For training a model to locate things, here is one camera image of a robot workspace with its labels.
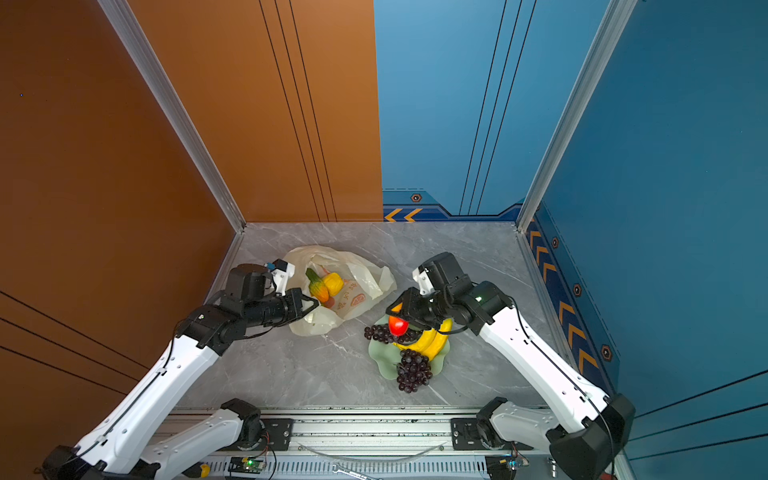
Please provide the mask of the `yellow ribbed fruit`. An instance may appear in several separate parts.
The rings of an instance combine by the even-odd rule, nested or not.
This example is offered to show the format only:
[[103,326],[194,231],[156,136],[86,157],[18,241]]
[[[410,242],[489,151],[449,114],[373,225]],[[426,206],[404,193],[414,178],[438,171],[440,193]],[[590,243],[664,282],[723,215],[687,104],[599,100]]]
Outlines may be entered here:
[[322,278],[322,281],[331,297],[338,295],[345,285],[343,278],[338,273],[329,273]]

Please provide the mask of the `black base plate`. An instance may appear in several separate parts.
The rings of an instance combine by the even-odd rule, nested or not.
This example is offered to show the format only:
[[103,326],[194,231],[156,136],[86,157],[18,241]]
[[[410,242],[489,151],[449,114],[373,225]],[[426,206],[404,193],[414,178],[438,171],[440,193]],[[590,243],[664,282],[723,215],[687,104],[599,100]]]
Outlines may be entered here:
[[265,448],[277,452],[287,451],[293,427],[292,418],[261,418],[258,423],[247,423],[240,437],[233,444],[220,448],[220,451],[260,452]]
[[488,420],[471,418],[452,418],[450,420],[451,439],[453,448],[457,451],[488,450],[533,451],[525,443],[503,440],[492,428]]

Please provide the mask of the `aluminium front rail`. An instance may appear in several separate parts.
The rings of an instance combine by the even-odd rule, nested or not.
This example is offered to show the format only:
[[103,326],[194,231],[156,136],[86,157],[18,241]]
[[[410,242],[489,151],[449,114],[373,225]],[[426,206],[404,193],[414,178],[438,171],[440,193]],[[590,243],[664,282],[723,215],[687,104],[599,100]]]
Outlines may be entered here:
[[[221,408],[198,424],[165,442],[150,439],[165,413],[134,406],[122,416],[112,415],[103,432],[96,434],[93,449],[84,458],[91,464],[105,463],[110,474],[128,474],[139,461],[158,464],[158,479],[173,479],[204,457],[239,442],[256,443],[265,427],[258,411],[248,403]],[[496,398],[474,419],[475,445],[507,448],[522,443],[537,451],[548,450],[556,464],[572,479],[597,479],[623,449],[632,423],[633,407],[616,397],[592,419],[581,418],[574,431],[566,429],[553,413],[527,409]],[[348,458],[375,454],[393,455],[415,449],[430,437],[448,437],[453,419],[436,413],[394,416],[303,416],[298,434]]]

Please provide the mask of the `small purple grape bunch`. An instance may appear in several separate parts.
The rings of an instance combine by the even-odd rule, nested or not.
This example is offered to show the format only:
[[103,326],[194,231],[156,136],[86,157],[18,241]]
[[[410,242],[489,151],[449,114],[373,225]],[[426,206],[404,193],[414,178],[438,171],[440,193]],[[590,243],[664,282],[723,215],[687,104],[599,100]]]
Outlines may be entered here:
[[364,337],[367,340],[378,341],[383,344],[398,343],[402,345],[410,345],[416,343],[421,333],[416,330],[408,329],[403,335],[394,335],[387,325],[372,325],[364,328]]

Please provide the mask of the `large purple grape bunch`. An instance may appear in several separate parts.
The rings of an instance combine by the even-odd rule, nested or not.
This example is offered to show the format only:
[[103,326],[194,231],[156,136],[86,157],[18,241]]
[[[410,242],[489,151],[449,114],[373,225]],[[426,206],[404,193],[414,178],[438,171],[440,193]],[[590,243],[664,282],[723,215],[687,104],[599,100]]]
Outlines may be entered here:
[[414,393],[420,387],[427,386],[433,377],[429,358],[410,349],[400,352],[396,370],[398,388],[405,393]]

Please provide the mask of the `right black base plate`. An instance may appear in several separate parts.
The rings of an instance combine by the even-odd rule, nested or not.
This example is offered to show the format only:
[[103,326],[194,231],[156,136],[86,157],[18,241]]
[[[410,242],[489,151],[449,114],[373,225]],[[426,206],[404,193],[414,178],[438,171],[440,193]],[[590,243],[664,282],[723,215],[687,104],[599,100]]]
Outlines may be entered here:
[[492,428],[488,420],[471,418],[452,418],[450,420],[451,439],[453,448],[457,451],[488,450],[533,451],[525,443],[503,440]]

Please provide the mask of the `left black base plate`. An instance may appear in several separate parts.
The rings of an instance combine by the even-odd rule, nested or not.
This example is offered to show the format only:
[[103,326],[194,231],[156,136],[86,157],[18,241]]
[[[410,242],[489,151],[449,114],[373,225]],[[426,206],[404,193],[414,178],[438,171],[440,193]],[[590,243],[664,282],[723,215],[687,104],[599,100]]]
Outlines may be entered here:
[[233,444],[220,448],[220,451],[260,452],[265,448],[277,452],[287,451],[293,427],[292,418],[261,418],[258,423],[247,423],[240,437]]

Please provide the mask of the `yellow banana bunch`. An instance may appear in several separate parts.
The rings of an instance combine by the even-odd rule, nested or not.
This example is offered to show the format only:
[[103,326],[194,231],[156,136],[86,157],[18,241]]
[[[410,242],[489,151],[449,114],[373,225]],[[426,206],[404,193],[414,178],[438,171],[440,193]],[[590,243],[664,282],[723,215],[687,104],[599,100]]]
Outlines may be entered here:
[[424,331],[414,344],[404,345],[396,343],[395,346],[401,351],[411,350],[424,355],[429,361],[432,361],[444,349],[448,341],[448,333],[451,331],[452,327],[453,321],[451,319],[446,319],[437,330],[432,329]]

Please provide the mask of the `translucent plastic bag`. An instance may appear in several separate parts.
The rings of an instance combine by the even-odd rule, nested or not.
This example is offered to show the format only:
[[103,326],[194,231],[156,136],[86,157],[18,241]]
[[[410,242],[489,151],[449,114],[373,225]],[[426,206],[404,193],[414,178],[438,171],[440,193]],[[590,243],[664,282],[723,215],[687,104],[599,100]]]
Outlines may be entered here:
[[297,247],[284,259],[295,266],[288,282],[320,306],[290,325],[302,336],[324,335],[369,311],[397,287],[390,269],[347,251],[320,245]]

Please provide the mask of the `left green circuit board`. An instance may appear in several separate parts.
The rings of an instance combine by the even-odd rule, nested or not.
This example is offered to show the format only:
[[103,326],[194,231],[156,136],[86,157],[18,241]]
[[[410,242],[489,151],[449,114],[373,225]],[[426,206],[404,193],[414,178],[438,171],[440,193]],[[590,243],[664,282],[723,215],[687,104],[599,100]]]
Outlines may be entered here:
[[263,458],[257,457],[231,457],[226,469],[228,476],[236,474],[260,475],[264,472],[267,462]]

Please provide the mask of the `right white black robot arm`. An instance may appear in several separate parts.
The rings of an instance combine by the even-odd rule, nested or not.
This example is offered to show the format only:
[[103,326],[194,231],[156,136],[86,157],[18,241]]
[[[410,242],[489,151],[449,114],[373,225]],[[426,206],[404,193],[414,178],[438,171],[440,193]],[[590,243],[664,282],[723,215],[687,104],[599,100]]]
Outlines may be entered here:
[[476,415],[481,441],[491,449],[518,444],[546,450],[571,479],[614,474],[629,440],[635,407],[608,395],[558,355],[527,323],[516,301],[489,281],[474,282],[455,256],[444,252],[413,272],[387,315],[415,330],[438,332],[452,320],[497,350],[534,387],[546,406],[519,407],[497,397]]

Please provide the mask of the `green circuit board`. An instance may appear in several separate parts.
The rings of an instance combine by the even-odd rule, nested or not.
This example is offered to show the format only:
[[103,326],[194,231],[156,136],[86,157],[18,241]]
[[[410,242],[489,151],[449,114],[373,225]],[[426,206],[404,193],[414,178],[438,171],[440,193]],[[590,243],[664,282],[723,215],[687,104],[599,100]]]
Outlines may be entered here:
[[228,476],[236,474],[260,475],[264,472],[267,462],[263,458],[257,457],[231,457],[226,469]]
[[504,458],[499,461],[499,464],[510,472],[516,472],[525,465],[522,460],[513,458]]

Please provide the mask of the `yellow black screwdriver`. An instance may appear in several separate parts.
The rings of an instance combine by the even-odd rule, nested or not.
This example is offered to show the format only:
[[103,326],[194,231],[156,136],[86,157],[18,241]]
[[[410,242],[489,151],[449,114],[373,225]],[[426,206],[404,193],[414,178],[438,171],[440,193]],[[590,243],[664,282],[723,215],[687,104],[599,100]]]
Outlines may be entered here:
[[207,463],[197,462],[182,472],[182,475],[189,479],[207,478],[211,473],[211,467]]

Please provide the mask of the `red apple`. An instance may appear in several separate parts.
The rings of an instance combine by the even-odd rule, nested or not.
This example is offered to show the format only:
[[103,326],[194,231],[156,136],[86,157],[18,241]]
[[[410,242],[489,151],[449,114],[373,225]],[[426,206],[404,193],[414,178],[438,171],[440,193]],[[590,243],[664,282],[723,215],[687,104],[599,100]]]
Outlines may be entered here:
[[409,323],[401,318],[390,316],[388,319],[388,328],[394,337],[401,337],[408,332]]

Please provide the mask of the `small orange mango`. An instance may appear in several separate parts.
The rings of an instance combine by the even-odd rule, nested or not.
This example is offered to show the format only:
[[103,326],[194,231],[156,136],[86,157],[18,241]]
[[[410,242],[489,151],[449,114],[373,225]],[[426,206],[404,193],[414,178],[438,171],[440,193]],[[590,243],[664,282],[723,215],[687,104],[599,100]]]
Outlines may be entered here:
[[328,302],[332,295],[323,279],[312,268],[307,268],[305,274],[309,280],[310,295],[321,304]]

